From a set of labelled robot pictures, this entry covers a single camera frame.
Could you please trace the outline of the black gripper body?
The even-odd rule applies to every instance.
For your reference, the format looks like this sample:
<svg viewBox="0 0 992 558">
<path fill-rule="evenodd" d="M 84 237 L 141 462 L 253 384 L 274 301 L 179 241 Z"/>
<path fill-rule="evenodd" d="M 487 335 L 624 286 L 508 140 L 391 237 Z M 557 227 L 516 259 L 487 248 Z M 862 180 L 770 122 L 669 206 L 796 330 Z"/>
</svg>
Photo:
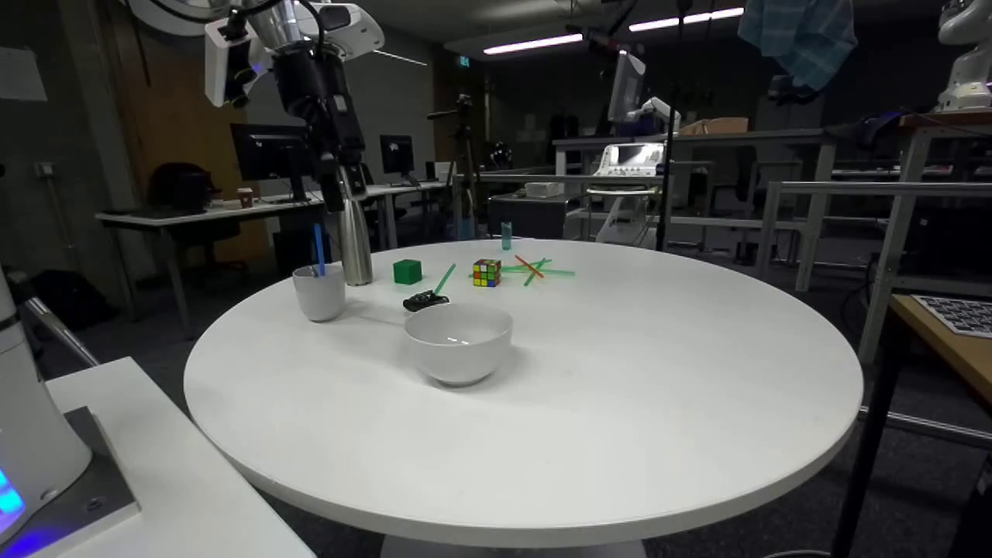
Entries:
<svg viewBox="0 0 992 558">
<path fill-rule="evenodd" d="M 344 66 L 306 45 L 280 51 L 274 60 L 283 109 L 306 125 L 323 152 L 344 167 L 363 167 L 363 130 L 346 94 Z"/>
</svg>

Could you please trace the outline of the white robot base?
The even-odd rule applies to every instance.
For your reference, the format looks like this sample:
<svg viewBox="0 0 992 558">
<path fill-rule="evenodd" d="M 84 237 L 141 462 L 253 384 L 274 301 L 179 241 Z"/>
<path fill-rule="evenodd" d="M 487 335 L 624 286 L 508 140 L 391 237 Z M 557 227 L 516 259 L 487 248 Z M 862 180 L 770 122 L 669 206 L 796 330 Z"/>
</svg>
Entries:
<svg viewBox="0 0 992 558">
<path fill-rule="evenodd" d="M 0 558 L 44 558 L 138 512 L 101 419 L 63 413 L 0 280 Z"/>
</svg>

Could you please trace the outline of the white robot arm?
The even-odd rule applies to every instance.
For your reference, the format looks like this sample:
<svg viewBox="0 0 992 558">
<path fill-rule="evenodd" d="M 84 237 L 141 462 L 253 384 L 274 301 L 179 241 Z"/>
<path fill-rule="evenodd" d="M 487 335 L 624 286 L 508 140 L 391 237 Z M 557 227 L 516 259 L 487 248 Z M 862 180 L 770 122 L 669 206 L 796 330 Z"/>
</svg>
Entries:
<svg viewBox="0 0 992 558">
<path fill-rule="evenodd" d="M 142 0 L 206 37 L 206 96 L 245 106 L 247 90 L 277 77 L 283 109 L 303 125 L 303 169 L 333 213 L 359 184 L 363 130 L 344 66 L 385 45 L 381 25 L 346 0 Z"/>
</svg>

